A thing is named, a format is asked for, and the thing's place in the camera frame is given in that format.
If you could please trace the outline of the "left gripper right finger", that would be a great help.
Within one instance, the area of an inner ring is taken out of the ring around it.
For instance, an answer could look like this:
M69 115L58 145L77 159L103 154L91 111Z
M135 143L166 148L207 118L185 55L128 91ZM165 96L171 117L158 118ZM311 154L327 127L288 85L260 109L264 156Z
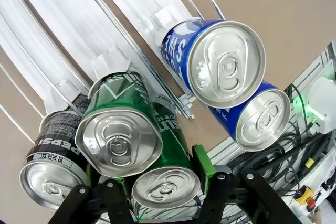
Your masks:
M202 145L193 146L193 165L205 194L196 223L220 223L228 204L237 205L252 223L301 223L261 175L217 171Z

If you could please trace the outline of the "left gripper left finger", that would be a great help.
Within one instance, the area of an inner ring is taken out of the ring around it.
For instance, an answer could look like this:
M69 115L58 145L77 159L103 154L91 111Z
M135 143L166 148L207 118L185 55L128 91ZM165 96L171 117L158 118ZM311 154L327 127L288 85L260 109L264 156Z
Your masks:
M96 223L105 213L110 223L133 223L123 186L114 179L94 188L75 186L49 223Z

